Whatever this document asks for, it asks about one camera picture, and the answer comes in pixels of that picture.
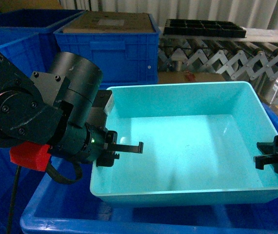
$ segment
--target blue plastic crate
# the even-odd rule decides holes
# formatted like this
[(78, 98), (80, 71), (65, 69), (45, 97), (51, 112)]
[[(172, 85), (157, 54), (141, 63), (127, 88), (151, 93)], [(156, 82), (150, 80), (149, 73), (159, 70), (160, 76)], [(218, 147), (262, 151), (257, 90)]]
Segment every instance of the blue plastic crate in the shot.
[[(17, 166), (10, 162), (9, 149), (0, 149), (0, 234), (5, 233), (16, 168)], [(19, 233), (20, 216), (42, 177), (43, 173), (22, 168), (12, 233)]]
[(61, 51), (87, 58), (102, 70), (101, 88), (156, 84), (160, 30), (149, 16), (154, 33), (63, 33), (67, 24), (54, 34)]
[[(54, 158), (53, 165), (62, 174), (75, 176), (63, 159)], [(278, 234), (278, 198), (260, 204), (113, 208), (91, 194), (91, 170), (91, 165), (83, 165), (83, 179), (70, 186), (45, 175), (21, 217), (23, 232)]]
[(53, 32), (79, 16), (82, 10), (22, 9), (0, 14), (0, 32), (7, 36), (17, 32), (39, 33), (40, 51), (45, 71), (60, 49)]
[(38, 34), (0, 31), (0, 52), (28, 77), (33, 71), (45, 71)]

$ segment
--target cylindrical motor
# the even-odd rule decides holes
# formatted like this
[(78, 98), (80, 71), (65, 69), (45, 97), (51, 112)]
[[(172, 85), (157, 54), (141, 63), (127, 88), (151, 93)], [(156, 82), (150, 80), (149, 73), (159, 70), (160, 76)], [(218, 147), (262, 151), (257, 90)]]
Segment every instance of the cylindrical motor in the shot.
[(66, 76), (71, 80), (63, 99), (73, 105), (68, 121), (81, 128), (84, 127), (102, 82), (102, 71), (81, 56), (60, 52), (55, 56), (48, 73)]

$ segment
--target cardboard lid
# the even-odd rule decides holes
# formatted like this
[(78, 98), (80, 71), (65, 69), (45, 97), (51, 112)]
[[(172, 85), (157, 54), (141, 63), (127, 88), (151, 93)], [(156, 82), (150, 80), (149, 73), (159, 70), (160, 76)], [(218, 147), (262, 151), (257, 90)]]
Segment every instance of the cardboard lid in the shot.
[(72, 21), (63, 33), (153, 33), (147, 13), (89, 11)]

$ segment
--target black cable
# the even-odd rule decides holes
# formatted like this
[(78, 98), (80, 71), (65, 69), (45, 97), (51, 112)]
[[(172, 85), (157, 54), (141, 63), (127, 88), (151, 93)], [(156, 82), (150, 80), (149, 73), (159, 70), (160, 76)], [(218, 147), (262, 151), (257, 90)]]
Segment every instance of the black cable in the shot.
[(15, 205), (16, 195), (17, 195), (17, 191), (18, 191), (19, 176), (20, 176), (21, 168), (22, 168), (21, 166), (17, 167), (16, 175), (15, 175), (14, 182), (13, 182), (13, 189), (12, 189), (11, 200), (10, 200), (10, 209), (9, 209), (9, 215), (8, 215), (7, 232), (6, 232), (7, 234), (11, 233), (13, 214), (14, 214), (14, 205)]

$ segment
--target cardboard box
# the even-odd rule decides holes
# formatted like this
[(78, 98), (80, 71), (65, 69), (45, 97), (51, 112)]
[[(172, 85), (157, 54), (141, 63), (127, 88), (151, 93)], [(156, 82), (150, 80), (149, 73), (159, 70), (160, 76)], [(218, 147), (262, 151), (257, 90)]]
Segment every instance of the cardboard box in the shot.
[(185, 72), (159, 72), (158, 84), (176, 84), (192, 82), (222, 82), (225, 79), (221, 74)]
[(67, 25), (63, 33), (152, 33), (149, 14), (89, 11)]

